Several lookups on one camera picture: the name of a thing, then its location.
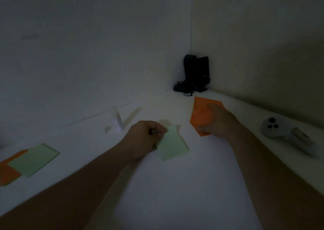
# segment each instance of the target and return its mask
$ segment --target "light green paper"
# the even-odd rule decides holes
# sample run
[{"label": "light green paper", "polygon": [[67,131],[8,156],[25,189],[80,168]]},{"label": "light green paper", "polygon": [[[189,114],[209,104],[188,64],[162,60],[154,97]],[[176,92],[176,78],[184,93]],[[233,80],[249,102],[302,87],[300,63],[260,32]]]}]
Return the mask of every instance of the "light green paper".
[{"label": "light green paper", "polygon": [[162,161],[166,161],[181,154],[188,153],[186,144],[177,134],[176,126],[166,127],[168,132],[156,143],[157,152]]},{"label": "light green paper", "polygon": [[60,153],[45,143],[28,149],[20,157],[8,163],[26,177],[32,176]]}]

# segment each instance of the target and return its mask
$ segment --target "black bag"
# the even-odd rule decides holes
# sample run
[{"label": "black bag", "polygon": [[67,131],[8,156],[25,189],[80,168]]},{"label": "black bag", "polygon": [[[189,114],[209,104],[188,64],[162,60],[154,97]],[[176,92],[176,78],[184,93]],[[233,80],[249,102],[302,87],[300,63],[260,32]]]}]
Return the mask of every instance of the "black bag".
[{"label": "black bag", "polygon": [[173,90],[182,92],[185,96],[192,96],[195,91],[206,91],[206,85],[210,83],[208,57],[197,58],[195,55],[187,54],[183,59],[183,65],[186,79],[178,82]]}]

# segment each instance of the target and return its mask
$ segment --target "white object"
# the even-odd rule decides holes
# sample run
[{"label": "white object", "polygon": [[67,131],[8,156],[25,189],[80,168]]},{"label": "white object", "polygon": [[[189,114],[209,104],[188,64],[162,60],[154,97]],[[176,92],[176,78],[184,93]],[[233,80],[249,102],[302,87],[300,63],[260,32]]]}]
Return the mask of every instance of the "white object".
[{"label": "white object", "polygon": [[[324,163],[305,156],[290,145],[268,139],[260,132],[262,120],[273,112],[213,91],[195,93],[221,101],[288,167],[324,193]],[[194,97],[166,92],[119,108],[128,118],[141,108],[116,135],[103,130],[113,125],[109,112],[89,118],[32,140],[4,147],[0,161],[19,150],[45,142],[61,152],[30,178],[21,177],[0,187],[0,215],[47,187],[69,176],[121,140],[139,120],[155,120],[165,126],[180,125],[179,135],[190,152],[161,162],[152,151],[136,168],[127,167],[93,215],[87,229],[261,229],[241,171],[229,144],[212,135],[200,137],[189,123]],[[318,145],[324,131],[294,121]]]},{"label": "white object", "polygon": [[261,125],[261,132],[266,137],[284,137],[306,154],[315,158],[319,156],[319,148],[316,143],[285,117],[272,116],[267,118]]},{"label": "white object", "polygon": [[114,122],[116,130],[119,131],[119,132],[123,131],[123,129],[124,129],[123,122],[122,122],[122,119],[120,117],[120,113],[118,111],[118,108],[116,106],[113,106],[111,108],[111,116],[113,118],[113,122]]}]

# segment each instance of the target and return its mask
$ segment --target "white surface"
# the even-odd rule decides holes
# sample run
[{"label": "white surface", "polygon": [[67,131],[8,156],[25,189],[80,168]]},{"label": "white surface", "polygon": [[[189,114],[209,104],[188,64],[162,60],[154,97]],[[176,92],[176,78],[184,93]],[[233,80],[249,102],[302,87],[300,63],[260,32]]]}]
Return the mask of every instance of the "white surface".
[{"label": "white surface", "polygon": [[0,14],[0,147],[184,80],[191,0],[0,0]]},{"label": "white surface", "polygon": [[[262,121],[274,113],[212,91],[197,96],[222,101],[270,150],[293,171],[324,194],[323,162],[295,148],[264,137]],[[180,125],[188,154],[161,162],[155,151],[127,167],[94,214],[88,229],[261,229],[244,180],[227,142],[200,137],[190,125],[193,97],[167,92],[146,102],[119,109],[128,124],[122,134],[110,113],[67,126],[55,133],[0,150],[0,160],[45,142],[61,154],[29,179],[19,178],[0,188],[0,214],[65,178],[115,145],[138,120]],[[321,147],[323,131],[296,122]]]}]

